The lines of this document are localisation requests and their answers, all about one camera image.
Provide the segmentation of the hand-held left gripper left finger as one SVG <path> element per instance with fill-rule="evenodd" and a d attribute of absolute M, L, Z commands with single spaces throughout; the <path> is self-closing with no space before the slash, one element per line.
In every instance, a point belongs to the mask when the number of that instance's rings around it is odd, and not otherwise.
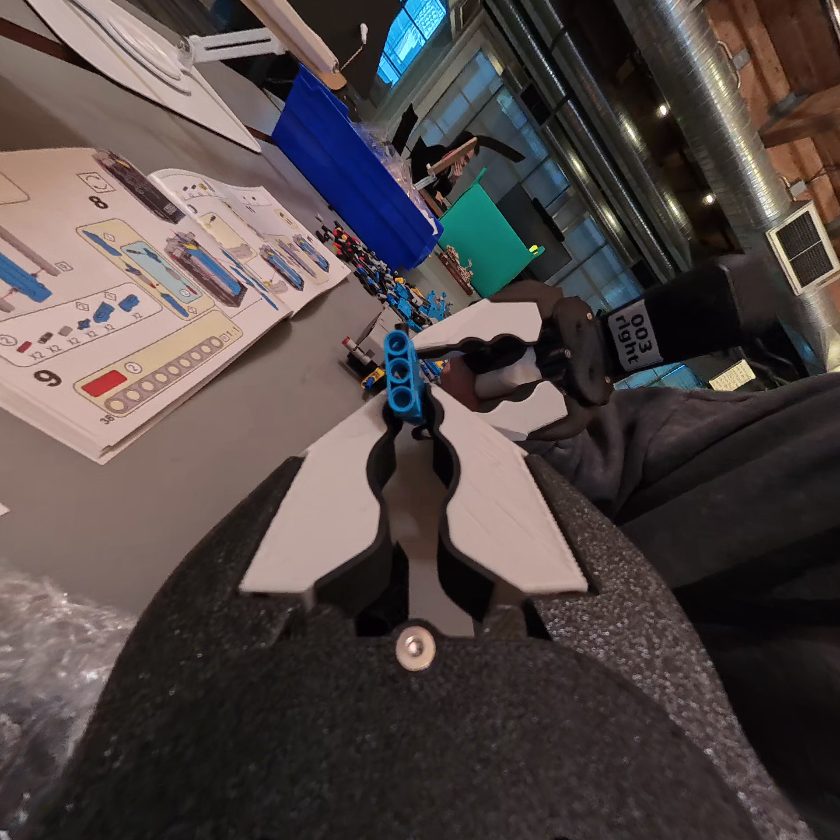
<path fill-rule="evenodd" d="M 311 444 L 239 584 L 303 601 L 372 601 L 391 577 L 384 488 L 395 419 L 379 394 Z"/>

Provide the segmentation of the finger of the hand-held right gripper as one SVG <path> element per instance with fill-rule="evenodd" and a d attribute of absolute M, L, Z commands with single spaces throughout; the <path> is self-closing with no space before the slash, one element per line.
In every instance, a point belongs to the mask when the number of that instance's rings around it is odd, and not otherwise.
<path fill-rule="evenodd" d="M 420 359 L 443 360 L 486 350 L 507 338 L 534 344 L 542 328 L 543 317 L 535 302 L 483 300 L 418 333 L 413 347 Z"/>
<path fill-rule="evenodd" d="M 514 442 L 565 420 L 564 396 L 545 381 L 536 364 L 510 364 L 478 374 L 476 396 L 493 407 L 479 412 L 485 422 Z"/>

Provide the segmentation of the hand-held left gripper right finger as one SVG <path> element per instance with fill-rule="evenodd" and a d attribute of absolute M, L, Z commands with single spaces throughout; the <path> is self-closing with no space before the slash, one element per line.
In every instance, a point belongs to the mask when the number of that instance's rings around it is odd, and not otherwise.
<path fill-rule="evenodd" d="M 436 385 L 427 394 L 433 470 L 445 488 L 437 570 L 451 599 L 585 593 L 588 580 L 527 465 L 526 455 Z"/>

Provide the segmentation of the blue perforated building beam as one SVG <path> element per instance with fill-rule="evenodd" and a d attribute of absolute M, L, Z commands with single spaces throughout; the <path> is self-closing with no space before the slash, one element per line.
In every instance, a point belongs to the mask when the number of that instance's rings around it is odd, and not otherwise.
<path fill-rule="evenodd" d="M 419 426 L 424 422 L 425 383 L 408 327 L 399 324 L 388 332 L 383 349 L 388 406 L 395 419 Z"/>

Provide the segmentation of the teal felt bag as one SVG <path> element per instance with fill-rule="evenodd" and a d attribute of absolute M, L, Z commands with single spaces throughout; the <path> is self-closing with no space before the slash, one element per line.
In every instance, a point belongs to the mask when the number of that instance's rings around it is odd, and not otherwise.
<path fill-rule="evenodd" d="M 469 188 L 441 216 L 438 244 L 451 247 L 469 263 L 470 284 L 481 298 L 490 298 L 544 253 L 526 246 L 481 185 L 482 169 Z"/>

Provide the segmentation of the pile of small building pieces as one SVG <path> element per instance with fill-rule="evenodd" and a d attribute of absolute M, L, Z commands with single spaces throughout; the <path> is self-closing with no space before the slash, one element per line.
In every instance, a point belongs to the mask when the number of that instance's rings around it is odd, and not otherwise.
<path fill-rule="evenodd" d="M 451 315 L 452 305 L 445 292 L 421 292 L 342 226 L 324 224 L 314 235 L 351 268 L 363 289 L 391 309 L 414 333 Z"/>

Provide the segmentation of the wooden laptop stand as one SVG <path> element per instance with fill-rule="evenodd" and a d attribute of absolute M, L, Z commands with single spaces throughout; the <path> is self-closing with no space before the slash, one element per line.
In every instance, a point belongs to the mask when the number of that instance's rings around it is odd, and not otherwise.
<path fill-rule="evenodd" d="M 448 161 L 448 165 L 437 174 L 435 182 L 427 188 L 429 194 L 439 203 L 448 197 L 467 164 L 480 152 L 480 142 L 477 140 L 469 150 L 460 151 L 475 138 L 472 132 L 463 131 L 447 145 L 438 143 L 426 147 L 426 163 L 423 167 L 435 165 L 440 161 Z"/>

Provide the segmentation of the pile of clear plastic bags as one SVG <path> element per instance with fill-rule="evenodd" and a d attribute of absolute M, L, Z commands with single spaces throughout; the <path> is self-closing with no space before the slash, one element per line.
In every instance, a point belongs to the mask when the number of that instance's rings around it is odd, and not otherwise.
<path fill-rule="evenodd" d="M 401 152 L 397 152 L 393 142 L 389 140 L 385 126 L 377 122 L 353 122 L 353 129 L 360 136 L 365 146 L 374 157 L 384 165 L 384 168 L 412 200 L 419 198 L 415 188 L 411 165 Z"/>

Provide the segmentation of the blue plastic bin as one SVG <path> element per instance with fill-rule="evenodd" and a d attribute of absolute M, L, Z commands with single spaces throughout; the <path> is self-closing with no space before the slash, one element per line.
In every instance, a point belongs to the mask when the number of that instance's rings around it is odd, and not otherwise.
<path fill-rule="evenodd" d="M 411 270 L 431 255 L 442 231 L 362 140 L 345 104 L 303 65 L 271 138 L 389 267 Z"/>

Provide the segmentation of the white ceiling air vent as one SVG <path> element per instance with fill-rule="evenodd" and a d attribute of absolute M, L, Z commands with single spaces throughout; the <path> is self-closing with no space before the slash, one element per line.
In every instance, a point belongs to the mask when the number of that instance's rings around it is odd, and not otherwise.
<path fill-rule="evenodd" d="M 794 211 L 764 235 L 795 296 L 838 277 L 837 253 L 813 201 L 794 203 Z"/>

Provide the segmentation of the person's dark jacket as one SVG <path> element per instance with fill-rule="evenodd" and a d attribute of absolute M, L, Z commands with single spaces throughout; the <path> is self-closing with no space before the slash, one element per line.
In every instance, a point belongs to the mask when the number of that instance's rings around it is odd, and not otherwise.
<path fill-rule="evenodd" d="M 602 588 L 560 640 L 661 704 L 760 838 L 838 838 L 838 503 L 581 514 Z"/>

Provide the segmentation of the clear bubble wrap bag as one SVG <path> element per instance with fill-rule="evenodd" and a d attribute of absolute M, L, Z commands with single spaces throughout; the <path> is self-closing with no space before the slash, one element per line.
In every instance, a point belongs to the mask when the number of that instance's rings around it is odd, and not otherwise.
<path fill-rule="evenodd" d="M 2 839 L 56 788 L 136 622 L 2 563 Z"/>

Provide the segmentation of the open instruction booklet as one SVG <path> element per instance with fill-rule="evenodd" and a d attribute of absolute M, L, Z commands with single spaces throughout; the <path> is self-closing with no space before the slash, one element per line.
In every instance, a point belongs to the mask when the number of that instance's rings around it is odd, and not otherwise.
<path fill-rule="evenodd" d="M 349 274 L 261 185 L 73 148 L 1 187 L 2 408 L 99 464 Z"/>

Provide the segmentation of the white wooden-top laptop stand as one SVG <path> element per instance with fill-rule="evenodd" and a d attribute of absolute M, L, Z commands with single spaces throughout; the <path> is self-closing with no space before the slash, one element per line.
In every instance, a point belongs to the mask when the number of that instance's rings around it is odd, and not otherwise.
<path fill-rule="evenodd" d="M 261 153 L 259 143 L 199 72 L 208 62 L 291 54 L 329 89 L 346 79 L 331 49 L 285 1 L 245 2 L 260 27 L 182 38 L 173 45 L 110 1 L 27 1 L 59 39 L 94 69 L 154 104 Z"/>

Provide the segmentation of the silver ventilation duct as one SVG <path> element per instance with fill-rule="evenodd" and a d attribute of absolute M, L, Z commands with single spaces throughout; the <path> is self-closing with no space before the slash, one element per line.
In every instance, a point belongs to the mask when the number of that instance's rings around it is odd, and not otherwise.
<path fill-rule="evenodd" d="M 683 1 L 619 1 L 616 7 L 686 137 L 744 252 L 769 269 L 780 317 L 801 339 L 810 371 L 838 372 L 838 287 L 797 292 L 768 233 L 793 214 L 706 14 Z"/>

